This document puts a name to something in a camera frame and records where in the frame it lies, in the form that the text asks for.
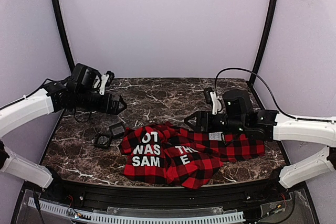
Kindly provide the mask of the round silver brooch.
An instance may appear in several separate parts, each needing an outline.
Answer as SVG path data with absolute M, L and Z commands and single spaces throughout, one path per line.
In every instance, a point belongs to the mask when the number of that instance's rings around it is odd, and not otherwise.
M 97 143 L 100 145 L 107 145 L 109 138 L 107 136 L 100 136 Z

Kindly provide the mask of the red black plaid shirt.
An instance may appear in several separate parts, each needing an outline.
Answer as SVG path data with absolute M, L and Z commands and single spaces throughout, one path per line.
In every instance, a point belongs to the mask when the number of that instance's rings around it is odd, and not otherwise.
M 225 162 L 263 156 L 265 145 L 245 134 L 196 133 L 167 122 L 127 128 L 119 151 L 127 157 L 123 174 L 130 180 L 199 189 Z

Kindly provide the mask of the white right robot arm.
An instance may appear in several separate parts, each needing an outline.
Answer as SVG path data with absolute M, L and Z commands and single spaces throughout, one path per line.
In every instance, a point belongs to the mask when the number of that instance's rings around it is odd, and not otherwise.
M 318 175 L 335 171 L 335 117 L 300 118 L 280 110 L 253 109 L 249 93 L 232 89 L 222 97 L 204 90 L 211 111 L 196 111 L 184 119 L 195 132 L 233 133 L 262 141 L 301 141 L 322 144 L 316 154 L 272 171 L 268 187 L 285 190 Z

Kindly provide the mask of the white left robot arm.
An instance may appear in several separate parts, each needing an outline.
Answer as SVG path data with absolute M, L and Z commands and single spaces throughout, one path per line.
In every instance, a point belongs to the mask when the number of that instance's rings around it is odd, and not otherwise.
M 31 182 L 47 189 L 57 182 L 57 176 L 39 164 L 47 145 L 51 120 L 60 111 L 99 112 L 118 115 L 127 108 L 122 97 L 114 97 L 107 87 L 114 73 L 76 64 L 70 76 L 63 80 L 46 79 L 36 90 L 1 107 L 1 173 Z

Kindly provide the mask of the small black box lid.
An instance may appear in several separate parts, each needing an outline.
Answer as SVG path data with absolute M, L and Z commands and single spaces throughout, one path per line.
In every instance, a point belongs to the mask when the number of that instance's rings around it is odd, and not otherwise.
M 125 133 L 125 125 L 122 122 L 110 125 L 109 130 L 111 133 L 112 139 L 122 138 Z

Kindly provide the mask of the small black open box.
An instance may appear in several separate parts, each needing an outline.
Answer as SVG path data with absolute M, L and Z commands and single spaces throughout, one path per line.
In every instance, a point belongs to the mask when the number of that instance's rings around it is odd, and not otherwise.
M 111 145 L 111 135 L 99 133 L 95 137 L 94 147 L 107 150 Z

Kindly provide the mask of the black vertical frame post right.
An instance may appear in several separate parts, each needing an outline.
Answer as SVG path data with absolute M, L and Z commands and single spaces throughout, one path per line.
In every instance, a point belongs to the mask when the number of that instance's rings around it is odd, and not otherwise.
M 265 24 L 264 24 L 264 28 L 262 31 L 259 47 L 257 50 L 256 59 L 255 59 L 253 69 L 252 69 L 253 73 L 250 75 L 250 78 L 249 78 L 249 83 L 252 86 L 255 84 L 255 81 L 257 79 L 257 77 L 254 74 L 258 73 L 264 53 L 265 53 L 265 49 L 267 46 L 267 42 L 268 42 L 268 38 L 269 38 L 271 26 L 272 26 L 272 21 L 273 21 L 274 14 L 275 14 L 276 4 L 277 4 L 277 0 L 269 0 Z

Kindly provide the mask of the black vertical frame post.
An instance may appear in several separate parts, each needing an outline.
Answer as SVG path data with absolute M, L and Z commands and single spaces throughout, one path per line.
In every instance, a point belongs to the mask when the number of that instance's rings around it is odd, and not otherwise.
M 269 38 L 271 26 L 272 26 L 272 21 L 273 21 L 274 14 L 275 14 L 276 4 L 277 4 L 277 0 L 269 0 L 265 24 L 264 24 L 264 28 L 262 31 L 259 47 L 257 50 L 256 59 L 255 59 L 253 69 L 252 69 L 253 73 L 250 75 L 250 78 L 249 78 L 249 83 L 252 86 L 255 84 L 255 81 L 257 79 L 257 77 L 254 74 L 258 73 L 264 53 L 265 53 L 265 49 L 267 46 L 267 42 L 268 42 L 268 38 Z
M 52 3 L 54 17 L 55 17 L 55 21 L 56 21 L 56 25 L 58 29 L 58 34 L 61 40 L 61 45 L 62 45 L 64 54 L 65 54 L 66 62 L 67 62 L 70 73 L 72 73 L 75 68 L 75 61 L 72 56 L 70 43 L 68 40 L 64 19 L 62 16 L 60 0 L 51 0 L 51 3 Z

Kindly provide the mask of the black front frame rail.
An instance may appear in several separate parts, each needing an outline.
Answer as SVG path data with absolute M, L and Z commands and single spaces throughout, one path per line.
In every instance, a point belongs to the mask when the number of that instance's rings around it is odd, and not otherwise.
M 246 183 L 183 187 L 123 187 L 65 181 L 76 207 L 106 210 L 108 207 L 177 209 L 223 206 L 247 208 L 257 201 L 265 179 Z

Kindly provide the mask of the black vertical frame post left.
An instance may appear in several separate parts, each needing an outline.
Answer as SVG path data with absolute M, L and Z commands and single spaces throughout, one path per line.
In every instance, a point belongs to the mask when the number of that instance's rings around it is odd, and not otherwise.
M 56 21 L 56 25 L 58 29 L 58 34 L 61 40 L 61 45 L 62 45 L 64 54 L 65 54 L 66 62 L 67 62 L 70 73 L 72 73 L 75 68 L 75 61 L 72 56 L 70 43 L 68 40 L 64 19 L 62 16 L 60 0 L 51 0 L 51 3 L 52 3 L 54 17 L 55 17 L 55 21 Z

